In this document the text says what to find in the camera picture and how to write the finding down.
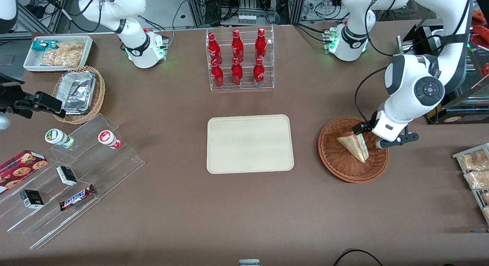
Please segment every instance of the red bottle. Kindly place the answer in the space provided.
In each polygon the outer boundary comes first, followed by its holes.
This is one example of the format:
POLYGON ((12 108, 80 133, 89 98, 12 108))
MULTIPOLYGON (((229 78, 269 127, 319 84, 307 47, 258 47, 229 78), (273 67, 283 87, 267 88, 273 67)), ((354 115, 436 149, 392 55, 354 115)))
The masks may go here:
POLYGON ((240 61, 237 57, 233 58, 231 73, 233 74, 234 85, 240 86, 243 83, 243 67, 241 67, 240 61))
POLYGON ((267 55, 267 40, 265 39, 265 29, 258 29, 258 38, 255 42, 255 56, 265 59, 267 55))
POLYGON ((253 84, 255 87, 262 87, 264 84, 265 68, 263 67, 262 58, 256 59, 255 68, 253 68, 253 84))
POLYGON ((222 74, 222 69, 219 67, 217 59, 213 59, 211 68, 212 79, 214 81, 214 85, 217 88, 224 87, 224 74, 222 74))
POLYGON ((215 40, 215 34, 210 32, 207 36, 209 37, 209 54, 211 56, 211 62, 216 59, 217 64, 220 65, 222 64, 222 57, 220 55, 219 43, 215 40))
POLYGON ((240 37, 240 31, 233 31, 233 43, 231 44, 233 47, 233 57, 238 57, 240 63, 245 60, 245 49, 243 47, 243 40, 240 37))

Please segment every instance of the red cookie box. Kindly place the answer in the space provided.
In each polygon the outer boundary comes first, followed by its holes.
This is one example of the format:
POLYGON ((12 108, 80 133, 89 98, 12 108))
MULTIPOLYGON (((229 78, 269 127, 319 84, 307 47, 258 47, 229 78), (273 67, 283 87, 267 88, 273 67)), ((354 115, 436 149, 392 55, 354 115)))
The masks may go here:
POLYGON ((33 151, 22 151, 0 165, 0 194, 10 190, 22 180, 47 165, 44 156, 33 151))

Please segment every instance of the clear acrylic rack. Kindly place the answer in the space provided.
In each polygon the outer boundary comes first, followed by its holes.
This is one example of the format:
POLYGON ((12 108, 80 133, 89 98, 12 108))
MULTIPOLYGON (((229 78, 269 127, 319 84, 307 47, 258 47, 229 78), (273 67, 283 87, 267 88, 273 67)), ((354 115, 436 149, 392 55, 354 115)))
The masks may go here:
POLYGON ((274 28, 272 26, 262 27, 236 27, 240 31, 241 39, 244 45, 244 61, 241 63, 243 67, 243 83, 241 86, 236 86, 232 81, 231 67, 233 65, 233 51, 231 43, 233 42, 233 33, 227 27, 216 27, 207 29, 206 31, 206 55, 207 55, 207 68, 209 71, 209 85, 211 90, 257 90, 257 89, 269 89, 275 86, 274 65, 275 65, 275 53, 274 53, 274 28), (262 87, 255 87, 253 84, 253 68, 255 67, 255 42, 258 36, 258 29, 265 29, 265 38, 267 39, 267 56, 264 59, 263 66, 265 68, 264 85, 262 87), (220 53, 222 56, 222 64, 220 65, 222 72, 224 73, 223 88, 215 87, 211 74, 211 58, 208 52, 209 38, 208 33, 213 32, 215 34, 215 40, 219 43, 220 53))
POLYGON ((71 149, 53 146, 45 154, 49 165, 32 174, 15 190, 0 195, 0 214, 8 232, 23 233, 30 249, 38 249, 87 212, 124 179, 144 165, 138 153, 124 142, 118 126, 102 114, 85 123, 70 136, 75 139, 71 149), (98 142, 102 130, 112 131, 123 141, 119 149, 98 142), (56 167, 68 166, 78 182, 75 186, 61 183, 56 167), (60 202, 93 184, 96 193, 61 212, 60 202), (39 191, 44 206, 28 209, 19 192, 39 191))

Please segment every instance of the aluminum foil container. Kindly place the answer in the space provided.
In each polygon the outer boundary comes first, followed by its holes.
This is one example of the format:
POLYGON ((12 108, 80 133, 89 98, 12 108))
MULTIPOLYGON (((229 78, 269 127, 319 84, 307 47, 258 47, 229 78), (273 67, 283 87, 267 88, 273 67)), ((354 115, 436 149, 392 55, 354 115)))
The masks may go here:
POLYGON ((90 111, 96 80, 96 75, 90 71, 63 75, 56 99, 63 103, 66 114, 84 115, 90 111))

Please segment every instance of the round wicker basket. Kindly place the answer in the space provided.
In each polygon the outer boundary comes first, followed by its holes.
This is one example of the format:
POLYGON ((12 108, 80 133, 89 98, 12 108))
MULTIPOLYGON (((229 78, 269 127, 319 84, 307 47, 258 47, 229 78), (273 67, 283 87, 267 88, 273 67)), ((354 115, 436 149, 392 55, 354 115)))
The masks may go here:
MULTIPOLYGON (((95 118, 95 116, 97 116, 97 114, 100 112, 100 108, 102 108, 102 104, 104 102, 104 95, 105 95, 104 78, 102 78, 99 71, 97 71, 95 68, 90 66, 79 67, 70 70, 68 72, 73 73, 73 72, 81 72, 81 71, 90 71, 97 76, 96 88, 94 90, 93 98, 91 102, 91 109, 89 113, 85 115, 66 115, 64 118, 59 118, 58 116, 54 116, 54 118, 56 118, 56 120, 58 121, 64 123, 71 123, 72 125, 80 125, 82 123, 86 123, 91 119, 95 118)), ((61 82, 61 78, 58 80, 58 83, 54 87, 53 97, 56 97, 56 94, 58 92, 58 87, 60 86, 60 82, 61 82)))
POLYGON ((324 165, 334 175, 351 183, 366 183, 379 177, 389 161, 389 150, 379 149, 376 142, 380 139, 372 132, 363 134, 369 152, 365 163, 358 161, 338 140, 337 137, 351 131, 362 122, 356 117, 339 117, 327 123, 321 133, 317 147, 324 165))

